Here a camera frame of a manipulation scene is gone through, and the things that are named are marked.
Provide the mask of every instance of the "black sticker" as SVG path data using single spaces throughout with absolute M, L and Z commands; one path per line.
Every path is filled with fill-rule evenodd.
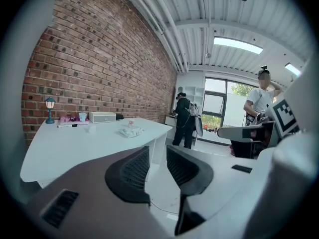
M 291 108 L 287 104 L 286 100 L 282 100 L 273 107 L 275 114 L 278 118 L 282 131 L 285 132 L 292 125 L 297 123 Z

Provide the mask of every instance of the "desk lamp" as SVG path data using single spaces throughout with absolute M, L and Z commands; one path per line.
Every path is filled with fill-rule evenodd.
M 45 121 L 45 123 L 47 124 L 53 124 L 54 123 L 54 120 L 52 119 L 51 117 L 51 110 L 54 106 L 54 99 L 52 97 L 49 97 L 47 100 L 45 100 L 46 102 L 46 107 L 48 108 L 49 110 L 49 118 Z

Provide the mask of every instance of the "white t-shirt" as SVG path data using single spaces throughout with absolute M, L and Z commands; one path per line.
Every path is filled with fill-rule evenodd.
M 247 101 L 253 102 L 253 108 L 256 112 L 260 113 L 267 109 L 267 105 L 273 103 L 274 91 L 262 90 L 261 88 L 254 88 L 249 93 Z

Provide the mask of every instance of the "woman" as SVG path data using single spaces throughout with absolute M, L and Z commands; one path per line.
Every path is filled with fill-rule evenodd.
M 176 99 L 178 100 L 177 107 L 175 111 L 172 111 L 173 115 L 177 114 L 176 133 L 173 145 L 179 146 L 183 136 L 185 135 L 184 148 L 191 149 L 195 118 L 191 116 L 187 110 L 189 109 L 190 101 L 186 98 L 186 94 L 183 92 L 180 92 Z

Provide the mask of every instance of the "lamp shade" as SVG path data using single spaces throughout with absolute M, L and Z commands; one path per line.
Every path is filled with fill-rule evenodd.
M 216 36 L 214 38 L 214 44 L 244 49 L 244 50 L 254 52 L 256 54 L 260 54 L 263 51 L 263 48 L 258 47 L 256 45 L 250 44 L 248 42 L 240 41 L 240 40 L 235 40 L 232 38 L 226 38 L 226 37 L 217 37 Z
M 296 67 L 294 67 L 291 63 L 288 63 L 287 65 L 285 65 L 285 68 L 297 76 L 301 74 L 301 72 Z
M 48 109 L 52 109 L 55 101 L 52 97 L 49 97 L 47 100 L 45 100 L 45 102 L 46 102 L 46 107 Z

